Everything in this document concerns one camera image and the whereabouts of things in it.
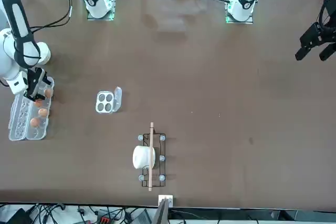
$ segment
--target clear plastic egg tray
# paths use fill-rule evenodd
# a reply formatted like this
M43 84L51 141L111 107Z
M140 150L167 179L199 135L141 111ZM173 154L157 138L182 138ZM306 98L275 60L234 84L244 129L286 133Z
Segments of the clear plastic egg tray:
M40 84L38 93L44 94L45 90L51 89L51 98L54 92L54 80L48 77L51 85L47 85L42 82ZM41 140L47 134L47 126L49 121L49 112L51 106L51 98L45 98L41 102L41 106L37 107L34 102L23 96L23 92L15 96L14 102L11 108L11 117L8 125L9 140ZM42 117L38 114L39 109L47 109L48 113L46 117ZM32 127L30 120L32 118L39 119L39 125Z
M114 94L111 91L100 91L97 94L96 111L98 113L117 112L121 107L122 90L117 87Z

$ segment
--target metal rack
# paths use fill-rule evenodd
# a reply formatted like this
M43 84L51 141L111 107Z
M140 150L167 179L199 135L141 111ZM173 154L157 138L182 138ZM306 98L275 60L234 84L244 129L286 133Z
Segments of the metal rack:
M159 158L158 159L155 159L155 163L158 162L159 163L159 174L156 175L154 178L153 178L153 182L155 182L155 184L152 185L152 187L164 187L166 185L166 134L164 133L157 133L154 129L154 133L153 133L154 136L159 136L160 140L159 140L159 143L160 143L160 154L159 154ZM142 145L143 146L149 146L148 144L148 140L149 140L149 137L150 137L150 133L146 133L146 134L143 134L143 140L142 140ZM164 160L161 161L160 160L160 156L164 156ZM141 186L142 187L148 187L149 185L149 172L148 172L148 169L142 169L142 174L141 174L143 177L144 177L144 180L141 181ZM160 176L163 175L164 176L164 180L161 181L160 180Z

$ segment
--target brown egg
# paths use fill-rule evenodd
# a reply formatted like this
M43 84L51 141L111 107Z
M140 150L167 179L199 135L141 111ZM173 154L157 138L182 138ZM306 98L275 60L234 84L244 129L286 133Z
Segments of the brown egg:
M34 102L34 105L36 106L36 107L41 107L42 105L43 105L43 100L36 100L35 102Z
M30 125L31 127L38 127L40 124L40 119L39 118L32 118L31 121L30 121Z
M53 93L52 93L53 91L51 90L51 89L46 89L45 91L44 91L44 95L45 95L45 97L46 98L51 98L53 95Z
M47 115L48 115L48 110L45 109L45 108L39 109L39 110L38 110L38 114L39 114L40 116L42 116L43 118L46 118Z

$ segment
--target brown table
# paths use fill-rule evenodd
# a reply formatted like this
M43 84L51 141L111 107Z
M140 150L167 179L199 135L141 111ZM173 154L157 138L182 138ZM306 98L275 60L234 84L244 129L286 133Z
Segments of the brown table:
M68 8L22 1L30 25ZM14 97L0 88L1 201L157 205L173 194L176 206L335 210L336 58L294 57L321 3L259 0L253 25L227 25L213 0L117 0L113 22L87 21L73 0L67 26L35 37L56 83L44 140L8 140ZM116 86L121 111L98 114L98 91ZM151 121L167 135L167 183L150 193L132 153Z

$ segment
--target white mug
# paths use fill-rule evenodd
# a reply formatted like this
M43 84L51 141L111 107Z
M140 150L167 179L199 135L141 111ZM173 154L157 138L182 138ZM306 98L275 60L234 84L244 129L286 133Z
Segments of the white mug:
M155 163L155 150L153 148L153 167ZM149 168L149 147L138 145L133 151L133 165L135 169Z

